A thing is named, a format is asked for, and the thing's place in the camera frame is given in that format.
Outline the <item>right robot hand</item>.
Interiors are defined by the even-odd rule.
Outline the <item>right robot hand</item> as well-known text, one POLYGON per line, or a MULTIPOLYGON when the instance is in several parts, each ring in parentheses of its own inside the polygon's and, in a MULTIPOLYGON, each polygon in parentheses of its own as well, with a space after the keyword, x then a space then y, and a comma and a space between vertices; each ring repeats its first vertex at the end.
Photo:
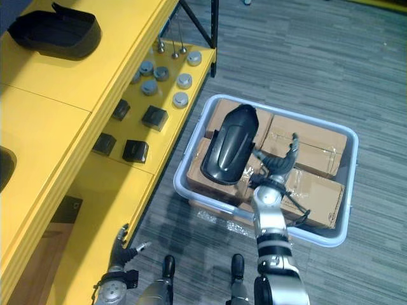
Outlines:
POLYGON ((268 156, 258 149, 253 149, 252 154, 262 162, 263 166, 268 170, 270 175, 285 175, 288 174, 294 167, 300 150, 300 141, 297 133, 292 134, 292 142, 289 145, 289 150, 282 157, 268 156))

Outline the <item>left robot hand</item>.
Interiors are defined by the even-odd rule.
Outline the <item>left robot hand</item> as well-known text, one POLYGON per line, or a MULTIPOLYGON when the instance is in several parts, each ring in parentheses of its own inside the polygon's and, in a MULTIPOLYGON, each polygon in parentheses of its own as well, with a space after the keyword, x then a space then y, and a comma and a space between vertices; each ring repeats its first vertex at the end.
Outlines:
POLYGON ((152 244, 150 241, 146 241, 135 248, 124 248, 123 245, 125 244, 125 237, 128 234, 128 227, 128 223, 122 225, 114 239, 107 268, 108 271, 123 269, 126 263, 131 261, 136 255, 150 247, 152 244))

